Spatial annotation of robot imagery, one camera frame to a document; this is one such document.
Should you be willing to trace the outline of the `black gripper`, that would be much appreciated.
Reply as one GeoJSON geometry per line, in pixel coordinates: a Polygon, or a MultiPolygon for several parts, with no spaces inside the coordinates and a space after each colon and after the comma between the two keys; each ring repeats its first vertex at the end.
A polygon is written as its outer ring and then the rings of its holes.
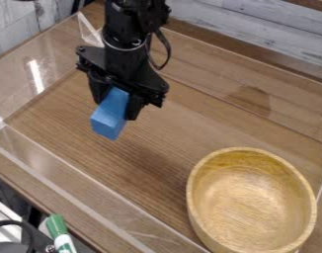
{"type": "Polygon", "coordinates": [[[80,45],[76,69],[88,77],[93,102],[100,104],[112,88],[129,94],[125,120],[135,121],[144,106],[161,107],[168,84],[161,79],[151,55],[152,36],[120,44],[109,36],[103,37],[104,46],[80,45]]]}

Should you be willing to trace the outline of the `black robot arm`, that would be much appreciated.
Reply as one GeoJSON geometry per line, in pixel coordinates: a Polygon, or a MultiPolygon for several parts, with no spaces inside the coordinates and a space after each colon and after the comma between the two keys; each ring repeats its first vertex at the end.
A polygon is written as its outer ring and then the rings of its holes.
{"type": "Polygon", "coordinates": [[[144,106],[160,107],[168,92],[159,75],[164,65],[155,62],[151,47],[157,39],[171,49],[161,33],[169,12],[164,0],[104,0],[104,45],[75,49],[76,69],[87,75],[93,101],[103,102],[112,88],[128,93],[128,121],[137,118],[144,106]]]}

